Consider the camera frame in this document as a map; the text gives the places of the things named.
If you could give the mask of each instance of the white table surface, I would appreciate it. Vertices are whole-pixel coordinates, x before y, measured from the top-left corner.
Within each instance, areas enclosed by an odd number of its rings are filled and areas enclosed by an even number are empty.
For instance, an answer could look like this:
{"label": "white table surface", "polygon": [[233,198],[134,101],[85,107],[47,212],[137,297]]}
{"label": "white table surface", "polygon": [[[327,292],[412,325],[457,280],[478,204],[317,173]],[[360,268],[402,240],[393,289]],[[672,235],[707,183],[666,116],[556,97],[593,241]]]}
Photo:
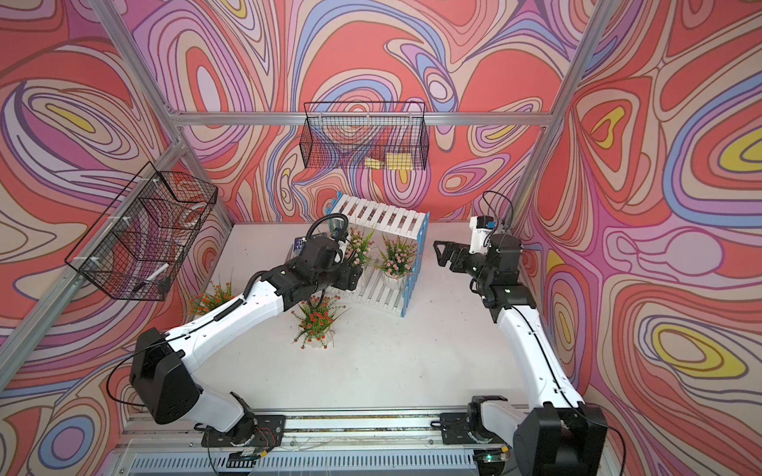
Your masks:
{"label": "white table surface", "polygon": [[[258,270],[282,264],[307,225],[236,225],[212,284],[243,290]],[[294,343],[290,310],[242,334],[194,374],[214,391],[235,391],[253,408],[462,406],[473,395],[526,404],[521,370],[466,274],[438,267],[434,240],[468,243],[466,223],[429,225],[423,267],[404,318],[342,299],[328,349]]]}

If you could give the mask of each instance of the black wire mesh basket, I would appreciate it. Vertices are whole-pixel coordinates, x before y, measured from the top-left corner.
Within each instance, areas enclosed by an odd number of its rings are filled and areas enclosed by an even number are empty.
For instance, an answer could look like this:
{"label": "black wire mesh basket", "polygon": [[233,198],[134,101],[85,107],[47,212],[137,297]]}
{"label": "black wire mesh basket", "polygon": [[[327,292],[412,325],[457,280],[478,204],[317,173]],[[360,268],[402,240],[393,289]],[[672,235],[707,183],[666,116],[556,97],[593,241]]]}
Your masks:
{"label": "black wire mesh basket", "polygon": [[420,101],[304,103],[305,168],[424,170],[429,137]]}
{"label": "black wire mesh basket", "polygon": [[150,177],[140,178],[142,172],[133,180],[145,184],[110,218],[114,223],[95,249],[79,257],[78,267],[72,263],[93,224],[66,263],[112,299],[164,301],[217,202],[217,187],[183,172],[153,169]]}

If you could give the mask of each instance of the white robotic arm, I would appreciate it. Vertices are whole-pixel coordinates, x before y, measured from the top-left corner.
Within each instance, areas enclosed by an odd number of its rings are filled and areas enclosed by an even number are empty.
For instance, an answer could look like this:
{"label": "white robotic arm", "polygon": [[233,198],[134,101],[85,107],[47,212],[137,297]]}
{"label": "white robotic arm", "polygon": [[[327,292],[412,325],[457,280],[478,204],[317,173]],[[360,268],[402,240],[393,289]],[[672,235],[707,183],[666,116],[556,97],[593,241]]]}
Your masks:
{"label": "white robotic arm", "polygon": [[[523,372],[529,414],[505,398],[475,396],[465,423],[475,442],[499,437],[514,448],[521,474],[594,476],[606,439],[606,418],[571,385],[546,337],[529,290],[519,283],[521,242],[490,228],[492,218],[471,218],[470,244],[435,241],[440,266],[468,273],[492,320],[511,345]],[[451,423],[440,420],[450,430]]]}
{"label": "white robotic arm", "polygon": [[[319,223],[331,218],[343,221],[331,238],[312,236]],[[193,373],[217,350],[313,293],[328,286],[355,289],[362,268],[343,260],[348,224],[342,214],[320,218],[298,257],[256,273],[235,299],[188,324],[165,333],[148,329],[138,337],[130,384],[156,423],[193,420],[234,446],[251,439],[257,421],[248,405],[232,392],[230,397],[203,388]]]}

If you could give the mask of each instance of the white wooden shelf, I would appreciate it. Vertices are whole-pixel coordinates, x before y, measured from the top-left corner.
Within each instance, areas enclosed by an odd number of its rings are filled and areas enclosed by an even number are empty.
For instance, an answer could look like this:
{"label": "white wooden shelf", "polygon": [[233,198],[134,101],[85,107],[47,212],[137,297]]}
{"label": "white wooden shelf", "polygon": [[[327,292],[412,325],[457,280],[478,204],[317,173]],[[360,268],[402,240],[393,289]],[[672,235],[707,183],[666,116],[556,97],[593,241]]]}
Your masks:
{"label": "white wooden shelf", "polygon": [[374,233],[397,235],[418,242],[413,271],[407,277],[407,283],[403,289],[387,287],[383,273],[373,266],[365,268],[362,276],[365,280],[361,280],[354,291],[328,288],[340,296],[347,296],[358,302],[405,317],[405,310],[410,303],[418,274],[421,272],[429,214],[343,195],[341,192],[330,213],[343,213],[349,219],[350,225],[374,230]]}

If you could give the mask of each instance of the potted plant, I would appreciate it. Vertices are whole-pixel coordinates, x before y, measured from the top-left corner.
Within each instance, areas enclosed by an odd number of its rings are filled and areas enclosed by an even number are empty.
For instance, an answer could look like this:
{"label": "potted plant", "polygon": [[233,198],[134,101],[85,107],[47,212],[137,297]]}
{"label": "potted plant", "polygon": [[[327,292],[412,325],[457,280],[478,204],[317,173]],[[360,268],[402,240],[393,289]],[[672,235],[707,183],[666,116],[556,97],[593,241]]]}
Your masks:
{"label": "potted plant", "polygon": [[235,296],[233,295],[230,283],[225,283],[225,287],[218,284],[217,286],[214,286],[214,293],[209,294],[208,292],[205,292],[204,294],[191,299],[190,313],[197,316],[205,315],[207,312],[210,312],[225,304],[230,299],[233,299],[233,297]]}
{"label": "potted plant", "polygon": [[305,345],[311,347],[323,347],[328,349],[328,343],[333,340],[333,331],[331,326],[336,319],[343,314],[339,309],[346,308],[345,305],[339,305],[339,296],[332,298],[309,298],[309,301],[302,301],[299,304],[299,310],[303,315],[298,315],[294,311],[291,314],[299,319],[299,333],[294,338],[294,342],[302,340],[302,348]]}
{"label": "potted plant", "polygon": [[383,242],[386,253],[381,251],[383,262],[376,268],[383,271],[386,287],[402,289],[405,287],[405,278],[413,272],[416,247],[399,236],[395,240],[384,238]]}
{"label": "potted plant", "polygon": [[[370,245],[373,242],[370,240],[373,237],[373,230],[370,230],[368,236],[365,236],[363,232],[357,228],[349,228],[349,236],[347,237],[347,250],[344,252],[344,262],[352,266],[360,266],[363,269],[370,260]],[[370,278],[370,273],[363,271],[360,276],[360,282],[366,283]]]}

